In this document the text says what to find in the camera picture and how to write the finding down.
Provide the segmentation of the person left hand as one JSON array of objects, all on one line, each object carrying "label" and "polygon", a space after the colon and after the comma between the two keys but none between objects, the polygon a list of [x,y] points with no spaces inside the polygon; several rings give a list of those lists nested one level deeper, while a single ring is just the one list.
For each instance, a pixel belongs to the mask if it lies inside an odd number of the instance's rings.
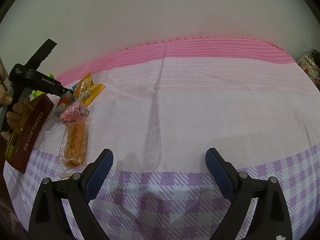
[{"label": "person left hand", "polygon": [[22,119],[23,113],[30,105],[31,89],[27,88],[25,83],[13,82],[13,95],[1,85],[1,106],[7,106],[7,122],[3,120],[2,124],[8,124],[10,129],[16,129]]}]

